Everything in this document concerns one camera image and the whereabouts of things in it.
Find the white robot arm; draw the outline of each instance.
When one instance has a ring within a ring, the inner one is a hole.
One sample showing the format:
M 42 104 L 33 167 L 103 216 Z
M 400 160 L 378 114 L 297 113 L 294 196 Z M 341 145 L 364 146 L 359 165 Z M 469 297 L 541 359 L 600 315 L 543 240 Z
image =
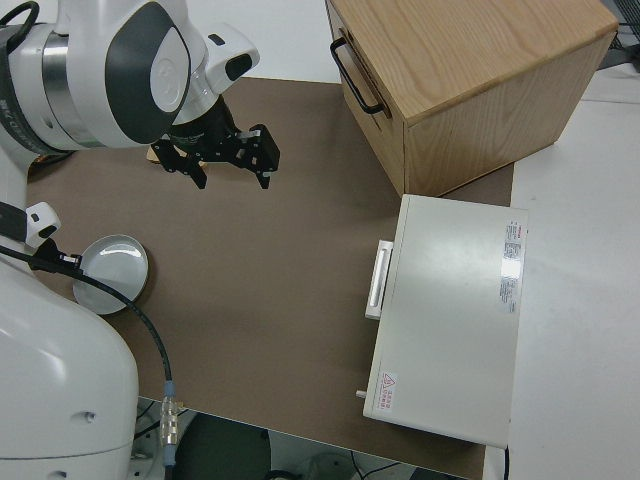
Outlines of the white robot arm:
M 184 0 L 59 0 L 55 24 L 36 24 L 37 11 L 26 2 L 0 20 L 0 246 L 30 252 L 59 226 L 52 214 L 40 229 L 43 210 L 26 209 L 36 155 L 152 144 L 200 188 L 201 160 L 268 187 L 273 139 L 263 125 L 239 131 L 221 96 L 259 60 L 239 32 L 203 38 Z M 3 256 L 0 305 L 0 478 L 126 478 L 138 394 L 126 344 Z

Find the wooden box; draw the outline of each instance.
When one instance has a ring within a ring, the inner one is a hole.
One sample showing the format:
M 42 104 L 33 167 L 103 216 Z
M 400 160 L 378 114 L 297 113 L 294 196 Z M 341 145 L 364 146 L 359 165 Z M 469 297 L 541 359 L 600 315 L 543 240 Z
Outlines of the wooden box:
M 617 28 L 599 0 L 327 0 L 346 101 L 398 193 L 554 143 Z

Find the white table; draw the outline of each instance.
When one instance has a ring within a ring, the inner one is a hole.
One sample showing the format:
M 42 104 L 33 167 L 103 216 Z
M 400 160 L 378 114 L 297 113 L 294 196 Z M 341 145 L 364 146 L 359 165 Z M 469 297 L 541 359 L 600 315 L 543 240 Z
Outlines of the white table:
M 640 75 L 597 72 L 553 146 L 516 164 L 530 212 L 511 478 L 640 478 Z M 484 478 L 501 479 L 502 452 Z

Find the white box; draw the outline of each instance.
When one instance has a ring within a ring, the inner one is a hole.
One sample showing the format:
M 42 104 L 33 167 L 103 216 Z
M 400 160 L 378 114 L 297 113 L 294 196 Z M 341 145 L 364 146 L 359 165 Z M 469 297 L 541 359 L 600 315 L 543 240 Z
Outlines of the white box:
M 527 218 L 402 197 L 365 416 L 507 446 Z

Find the white bowl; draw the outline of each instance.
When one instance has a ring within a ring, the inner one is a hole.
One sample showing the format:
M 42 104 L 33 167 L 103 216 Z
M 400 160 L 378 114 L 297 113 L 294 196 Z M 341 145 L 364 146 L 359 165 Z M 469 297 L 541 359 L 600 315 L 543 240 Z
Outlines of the white bowl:
M 82 254 L 81 268 L 95 278 L 135 300 L 149 274 L 147 253 L 140 242 L 127 235 L 110 235 L 92 243 Z M 115 313 L 125 305 L 108 293 L 79 280 L 73 282 L 77 302 L 98 315 Z

